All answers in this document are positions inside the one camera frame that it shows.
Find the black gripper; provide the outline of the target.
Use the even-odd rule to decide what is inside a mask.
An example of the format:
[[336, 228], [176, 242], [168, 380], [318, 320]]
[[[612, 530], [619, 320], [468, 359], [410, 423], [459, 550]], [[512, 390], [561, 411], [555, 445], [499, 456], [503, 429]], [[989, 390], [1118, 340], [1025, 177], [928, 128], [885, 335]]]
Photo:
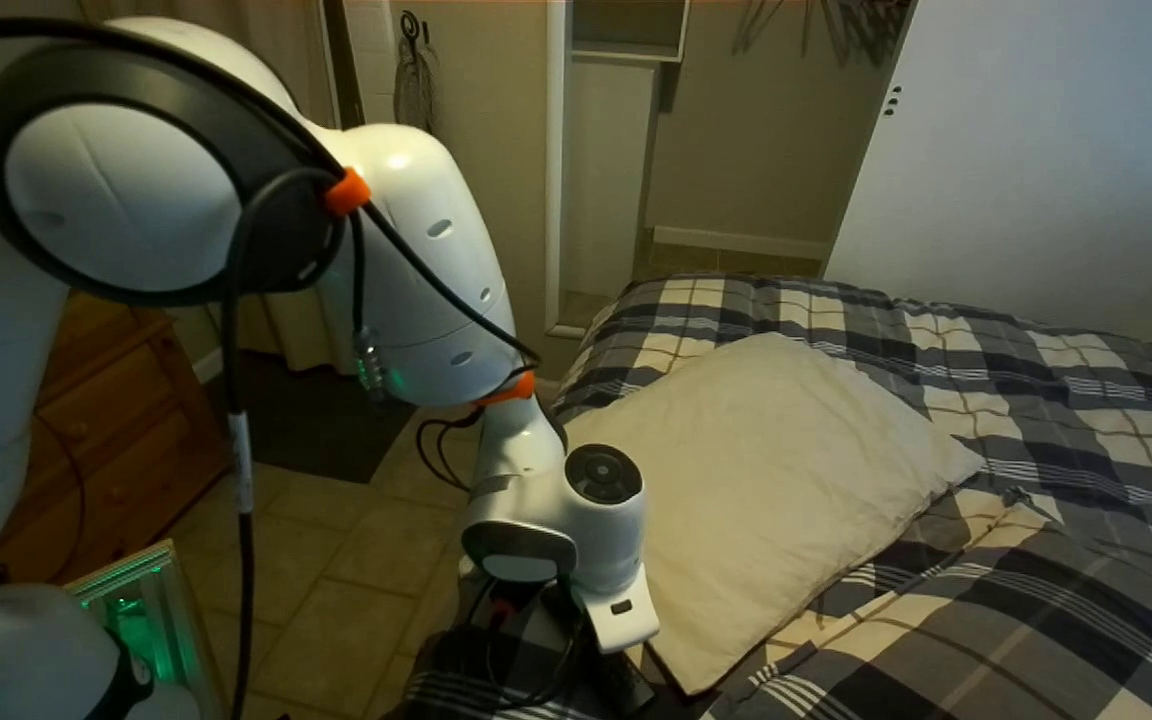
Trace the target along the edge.
[[555, 590], [481, 585], [446, 630], [450, 708], [640, 708], [626, 653], [602, 655]]

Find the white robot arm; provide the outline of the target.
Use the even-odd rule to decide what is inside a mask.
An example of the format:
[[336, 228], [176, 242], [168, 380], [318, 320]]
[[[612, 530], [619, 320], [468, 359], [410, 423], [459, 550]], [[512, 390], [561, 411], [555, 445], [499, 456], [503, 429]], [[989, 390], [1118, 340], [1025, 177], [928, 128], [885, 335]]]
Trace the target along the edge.
[[[350, 268], [349, 340], [381, 391], [481, 411], [464, 553], [561, 585], [602, 653], [656, 634], [642, 497], [533, 390], [503, 273], [450, 152], [410, 126], [324, 128], [244, 45], [176, 15], [0, 15], [0, 531], [76, 297], [213, 320]], [[196, 697], [57, 585], [0, 590], [0, 720], [176, 720]]]

